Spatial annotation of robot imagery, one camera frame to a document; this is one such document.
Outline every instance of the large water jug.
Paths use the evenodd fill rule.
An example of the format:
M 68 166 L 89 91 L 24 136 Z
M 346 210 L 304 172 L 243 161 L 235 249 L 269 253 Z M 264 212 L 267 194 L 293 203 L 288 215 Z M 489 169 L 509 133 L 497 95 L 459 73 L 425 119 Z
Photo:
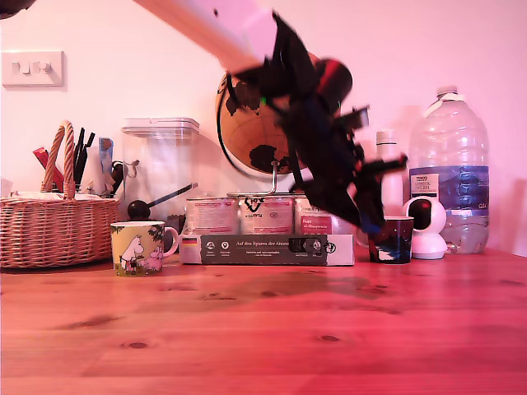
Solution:
M 488 239 L 487 129 L 456 86 L 438 89 L 424 115 L 408 153 L 411 196 L 439 198 L 451 253 L 480 253 Z

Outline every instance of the tin can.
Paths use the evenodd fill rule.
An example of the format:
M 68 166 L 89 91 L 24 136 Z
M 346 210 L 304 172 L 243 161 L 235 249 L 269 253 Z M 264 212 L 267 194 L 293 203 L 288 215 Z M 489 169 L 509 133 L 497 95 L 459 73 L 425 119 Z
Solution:
M 289 195 L 240 197 L 240 223 L 243 235 L 293 233 L 294 198 Z
M 295 198 L 297 235 L 352 235 L 352 224 L 338 216 L 311 206 L 306 196 Z
M 238 199 L 196 197 L 187 199 L 186 231 L 191 235 L 237 235 L 240 233 Z

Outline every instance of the bottle cap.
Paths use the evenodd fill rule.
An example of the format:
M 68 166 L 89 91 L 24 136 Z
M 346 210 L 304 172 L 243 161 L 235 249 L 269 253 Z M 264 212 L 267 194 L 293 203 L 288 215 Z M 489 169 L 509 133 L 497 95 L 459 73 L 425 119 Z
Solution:
M 446 95 L 447 93 L 458 93 L 458 87 L 456 85 L 445 85 L 437 88 L 437 97 Z
M 380 144 L 396 144 L 395 140 L 395 130 L 393 129 L 382 129 L 377 132 L 377 145 Z

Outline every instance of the light switch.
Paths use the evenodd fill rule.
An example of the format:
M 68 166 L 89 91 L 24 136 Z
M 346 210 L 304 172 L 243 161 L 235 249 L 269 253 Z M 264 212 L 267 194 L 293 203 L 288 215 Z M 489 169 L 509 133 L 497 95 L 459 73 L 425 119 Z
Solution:
M 22 74 L 30 74 L 30 63 L 28 61 L 24 61 L 21 64 L 21 73 Z
M 2 52 L 2 85 L 63 86 L 62 51 Z

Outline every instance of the globe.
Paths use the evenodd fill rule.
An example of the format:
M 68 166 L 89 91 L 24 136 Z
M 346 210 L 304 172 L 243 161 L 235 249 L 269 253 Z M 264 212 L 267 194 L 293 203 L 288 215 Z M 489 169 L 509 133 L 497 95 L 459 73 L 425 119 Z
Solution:
M 311 62 L 319 59 L 310 54 Z M 273 172 L 273 162 L 278 162 L 278 173 L 287 174 L 289 148 L 284 131 L 277 125 L 278 116 L 261 101 L 259 93 L 242 81 L 232 77 L 236 101 L 226 89 L 226 75 L 217 90 L 216 111 L 220 108 L 220 126 L 226 149 L 241 163 L 263 173 Z M 226 90 L 223 102 L 222 92 Z M 288 98 L 282 97 L 273 103 L 286 109 Z

